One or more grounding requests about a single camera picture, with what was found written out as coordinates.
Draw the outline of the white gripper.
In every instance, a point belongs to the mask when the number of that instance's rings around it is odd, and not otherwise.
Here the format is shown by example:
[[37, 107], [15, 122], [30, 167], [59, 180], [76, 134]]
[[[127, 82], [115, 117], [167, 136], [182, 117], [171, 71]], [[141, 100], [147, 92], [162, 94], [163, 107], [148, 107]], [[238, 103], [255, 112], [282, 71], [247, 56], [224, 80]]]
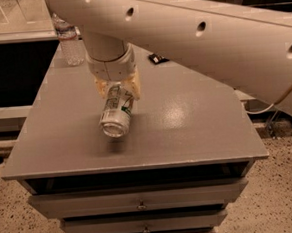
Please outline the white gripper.
[[131, 44], [127, 51], [113, 61], [98, 61], [86, 54], [86, 61], [91, 73], [95, 76], [94, 83], [98, 94], [107, 97], [112, 82], [121, 81], [124, 89], [139, 100], [141, 98], [141, 81], [135, 61], [135, 52]]

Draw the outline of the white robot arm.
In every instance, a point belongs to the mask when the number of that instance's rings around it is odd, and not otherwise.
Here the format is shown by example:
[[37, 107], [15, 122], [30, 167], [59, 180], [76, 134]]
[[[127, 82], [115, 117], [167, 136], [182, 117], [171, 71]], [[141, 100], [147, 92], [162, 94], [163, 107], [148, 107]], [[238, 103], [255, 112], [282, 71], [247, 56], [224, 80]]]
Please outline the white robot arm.
[[292, 116], [292, 13], [207, 0], [45, 0], [81, 32], [93, 72], [120, 80], [129, 45]]

